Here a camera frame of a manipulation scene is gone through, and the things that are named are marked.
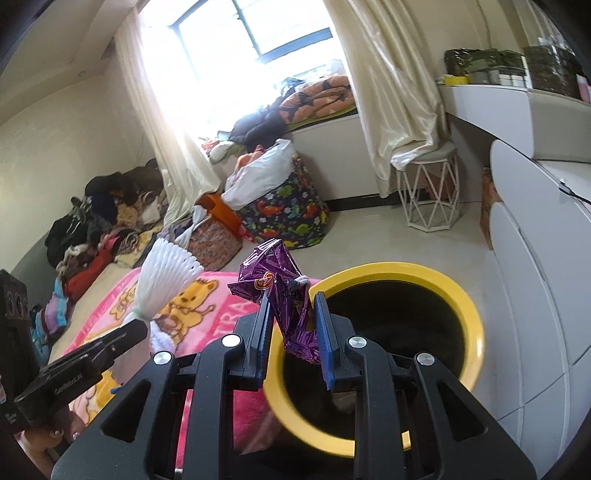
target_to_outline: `white metal stool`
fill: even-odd
[[[408,226],[423,232],[436,232],[449,230],[456,223],[460,216],[456,208],[460,197],[460,182],[455,152],[454,143],[445,142],[438,150],[415,158],[409,163],[417,166],[412,181],[408,178],[406,169],[396,171],[398,194]],[[421,181],[421,177],[426,180],[426,184]],[[418,199],[423,187],[429,188],[430,196],[434,199]]]

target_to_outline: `dinosaur print storage bag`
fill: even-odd
[[[287,180],[240,208],[244,228],[255,242],[281,238],[287,248],[319,244],[326,233],[329,210],[314,188],[310,174],[298,155]]]

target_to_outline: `crumpled wrapper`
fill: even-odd
[[[229,283],[228,288],[233,295],[258,304],[267,291],[285,349],[307,362],[320,362],[308,295],[310,281],[302,279],[282,240],[272,239],[255,247],[242,263],[238,281]]]

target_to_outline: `cream curtain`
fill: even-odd
[[[436,150],[444,113],[420,39],[401,0],[324,0],[345,53],[381,196],[392,166]]]
[[[197,140],[194,74],[174,33],[167,27],[143,26],[135,8],[115,34],[115,46],[135,113],[164,178],[168,226],[190,213],[203,193],[220,185]]]

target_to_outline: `white wardrobe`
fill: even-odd
[[[496,140],[485,265],[491,409],[541,478],[591,408],[591,164],[534,161]]]

